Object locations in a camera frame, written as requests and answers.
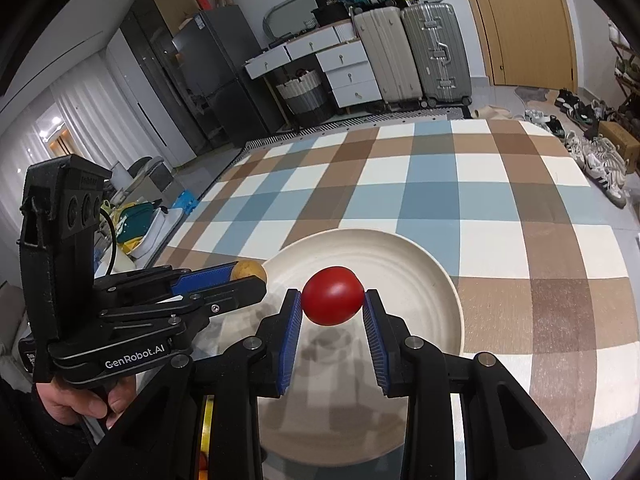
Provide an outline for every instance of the door frame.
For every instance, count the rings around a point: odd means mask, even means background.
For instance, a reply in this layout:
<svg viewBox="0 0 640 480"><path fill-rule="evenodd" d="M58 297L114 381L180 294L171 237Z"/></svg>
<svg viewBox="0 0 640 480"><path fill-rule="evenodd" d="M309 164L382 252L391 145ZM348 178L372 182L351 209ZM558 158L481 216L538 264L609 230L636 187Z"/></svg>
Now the door frame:
<svg viewBox="0 0 640 480"><path fill-rule="evenodd" d="M562 9L564 10L564 20L567 25L567 31L569 33L569 40L571 43L571 63L572 70L574 72L574 85L570 90L574 93L578 91L578 63L575 53L575 38L574 38L574 24L571 21L571 14L569 13L569 6L566 0L562 1ZM493 86L494 83L494 71L491 64L491 56L489 54L489 43L484 31L484 23L482 22L482 14L480 13L480 7L477 0L469 0L471 6L471 13L474 16L474 22L476 22L476 31L478 32L478 39L480 40L480 49L482 50L482 60L484 60L484 72L489 79L489 83Z"/></svg>

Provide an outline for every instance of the white curtain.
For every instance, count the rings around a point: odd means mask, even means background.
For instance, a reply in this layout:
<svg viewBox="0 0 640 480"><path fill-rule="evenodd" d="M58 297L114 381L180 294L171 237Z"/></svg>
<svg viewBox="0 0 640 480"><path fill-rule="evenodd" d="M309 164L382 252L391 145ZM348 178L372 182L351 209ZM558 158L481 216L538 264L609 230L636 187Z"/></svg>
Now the white curtain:
<svg viewBox="0 0 640 480"><path fill-rule="evenodd" d="M0 135L0 275L12 285L20 285L16 240L22 228L24 176L31 164L52 158L36 119L27 107Z"/></svg>
<svg viewBox="0 0 640 480"><path fill-rule="evenodd" d="M161 156L108 71L101 52L66 72L50 89L85 158L110 169L116 162L128 168L143 156Z"/></svg>

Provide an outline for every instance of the wooden door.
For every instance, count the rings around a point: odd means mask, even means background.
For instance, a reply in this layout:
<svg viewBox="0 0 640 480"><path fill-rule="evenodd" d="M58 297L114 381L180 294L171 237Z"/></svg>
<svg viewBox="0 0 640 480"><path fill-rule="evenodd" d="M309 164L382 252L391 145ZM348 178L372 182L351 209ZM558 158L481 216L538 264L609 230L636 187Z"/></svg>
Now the wooden door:
<svg viewBox="0 0 640 480"><path fill-rule="evenodd" d="M494 84L575 91L575 45L565 0L475 1Z"/></svg>

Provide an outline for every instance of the silver suitcase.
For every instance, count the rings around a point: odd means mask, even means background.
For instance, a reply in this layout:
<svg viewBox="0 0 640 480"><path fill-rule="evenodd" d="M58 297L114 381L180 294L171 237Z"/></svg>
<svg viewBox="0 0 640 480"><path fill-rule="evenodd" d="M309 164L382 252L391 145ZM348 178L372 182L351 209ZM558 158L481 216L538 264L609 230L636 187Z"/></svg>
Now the silver suitcase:
<svg viewBox="0 0 640 480"><path fill-rule="evenodd" d="M353 17L382 98L387 103L421 100L422 87L400 9L383 7Z"/></svg>
<svg viewBox="0 0 640 480"><path fill-rule="evenodd" d="M465 45L451 4L423 3L402 10L427 104L471 104L471 76Z"/></svg>

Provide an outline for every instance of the black sleeve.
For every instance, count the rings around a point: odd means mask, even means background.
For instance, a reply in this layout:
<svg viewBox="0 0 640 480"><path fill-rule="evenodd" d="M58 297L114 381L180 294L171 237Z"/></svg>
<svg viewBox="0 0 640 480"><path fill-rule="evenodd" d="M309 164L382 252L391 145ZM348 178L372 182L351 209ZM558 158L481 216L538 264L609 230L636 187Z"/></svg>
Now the black sleeve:
<svg viewBox="0 0 640 480"><path fill-rule="evenodd" d="M91 452L79 426L64 426L46 412L35 386L25 394L1 378L0 449L7 478L30 480L74 476Z"/></svg>

